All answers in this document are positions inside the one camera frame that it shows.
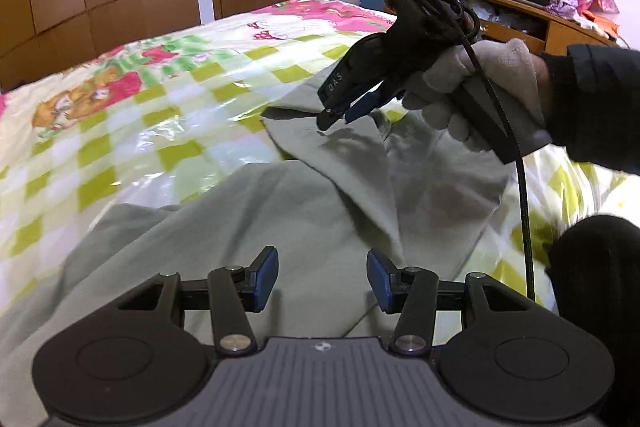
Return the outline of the black sleeved left forearm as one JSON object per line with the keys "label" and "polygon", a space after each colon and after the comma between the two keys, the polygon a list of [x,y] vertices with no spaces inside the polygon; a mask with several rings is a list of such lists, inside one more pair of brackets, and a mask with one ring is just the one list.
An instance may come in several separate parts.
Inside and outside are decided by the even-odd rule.
{"label": "black sleeved left forearm", "polygon": [[548,252],[561,317],[610,351],[615,379],[608,413],[639,406],[639,228],[597,215],[567,229]]}

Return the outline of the black sleeved right forearm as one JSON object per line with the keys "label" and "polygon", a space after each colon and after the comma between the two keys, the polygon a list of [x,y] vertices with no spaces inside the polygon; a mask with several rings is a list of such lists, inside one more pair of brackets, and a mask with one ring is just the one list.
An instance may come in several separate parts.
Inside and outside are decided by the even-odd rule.
{"label": "black sleeved right forearm", "polygon": [[544,54],[550,98],[546,128],[576,162],[639,173],[639,52],[572,44]]}

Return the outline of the white gloved right hand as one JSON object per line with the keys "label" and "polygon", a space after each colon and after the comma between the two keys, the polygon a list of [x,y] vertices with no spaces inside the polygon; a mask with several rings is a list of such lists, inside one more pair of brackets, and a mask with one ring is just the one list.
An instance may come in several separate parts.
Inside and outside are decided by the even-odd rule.
{"label": "white gloved right hand", "polygon": [[[506,43],[479,41],[472,49],[488,79],[509,92],[526,108],[540,127],[550,110],[550,75],[544,60],[531,54],[520,39]],[[463,46],[442,54],[426,72],[418,72],[407,83],[402,105],[418,110],[432,128],[446,130],[473,152],[490,145],[447,100],[447,94],[474,75],[474,66]]]}

